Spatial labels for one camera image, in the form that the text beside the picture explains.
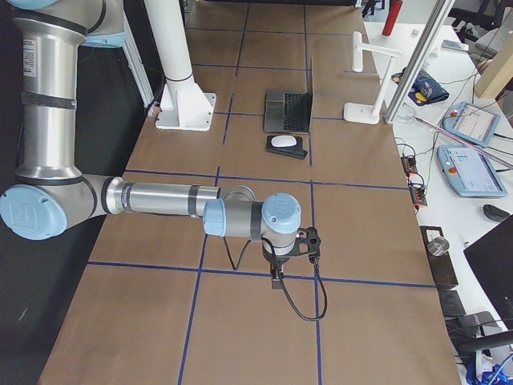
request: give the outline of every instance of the label on robot arm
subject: label on robot arm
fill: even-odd
[[[23,76],[35,78],[37,76],[36,42],[28,38],[23,39]]]

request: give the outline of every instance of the keyboard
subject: keyboard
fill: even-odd
[[[283,129],[286,132],[309,131],[310,101],[308,94],[286,92],[283,111]]]

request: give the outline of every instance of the blue cable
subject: blue cable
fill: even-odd
[[[510,359],[513,359],[513,353],[511,353],[510,355],[508,355],[506,357],[506,359],[504,359],[504,361],[501,362],[501,364],[499,365],[499,367],[497,368],[497,370],[495,371],[494,375],[491,376],[490,378],[490,381],[488,381],[487,385],[491,385],[492,383],[494,383],[495,379],[497,378],[497,376],[499,375],[500,371],[504,368],[504,366],[506,365],[506,363],[510,360]]]

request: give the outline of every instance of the white table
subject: white table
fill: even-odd
[[[371,44],[402,51],[403,55],[397,60],[395,65],[396,72],[400,72],[402,68],[407,65],[424,28],[424,25],[420,24],[396,24],[392,35],[386,37],[382,35],[383,23],[366,22],[365,25]],[[440,49],[440,43],[443,39],[457,41],[456,34],[450,26],[444,26],[440,31],[438,39],[434,44],[435,55],[430,55],[425,69],[440,83],[466,79],[473,75],[475,73],[475,66],[468,55],[462,52]],[[380,54],[373,55],[378,74],[382,77],[385,74],[388,58]],[[386,81],[391,82],[385,97],[386,104],[388,105],[397,86],[390,79],[386,79]],[[418,117],[438,124],[451,105],[463,100],[472,101],[472,79],[467,83],[459,82],[443,86],[450,93],[450,97],[446,101],[424,107],[417,107],[409,98],[406,98],[406,103],[415,110],[415,114]],[[491,103],[492,105],[487,107],[487,109],[497,112],[502,116],[496,132],[505,136],[513,136],[513,130],[510,124],[504,118],[503,113],[497,104],[494,103],[493,99],[474,98],[474,104],[480,107],[487,106]],[[396,137],[403,138],[406,143],[415,148],[416,152],[424,152],[432,147],[434,130],[419,123],[404,123],[404,121],[396,119],[394,121],[394,134]],[[441,134],[437,141],[437,147],[441,144],[456,143]],[[513,141],[501,140],[494,137],[491,140],[490,146],[513,152]],[[506,156],[494,152],[493,150],[488,151],[513,163],[513,156]],[[408,148],[405,148],[405,154],[411,154]],[[504,168],[502,165],[496,164],[495,162],[492,162],[492,164],[497,169]],[[430,153],[417,157],[417,167],[419,173],[427,181],[430,167]],[[472,273],[463,250],[497,225],[496,222],[488,220],[483,215],[483,205],[490,203],[509,213],[513,213],[513,171],[503,172],[499,174],[499,176],[509,192],[507,197],[499,199],[459,197],[449,186],[435,154],[431,162],[430,181],[426,196],[428,206],[420,209],[417,215],[420,225],[440,226],[445,238],[450,242],[450,257],[459,283],[456,290],[462,300],[465,311],[468,314],[473,314],[487,310],[490,311],[492,316],[496,319],[499,318],[499,316]]]

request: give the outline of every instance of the laptop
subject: laptop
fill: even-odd
[[[307,72],[308,92],[268,91],[265,94],[265,132],[309,133],[313,104],[311,63]]]

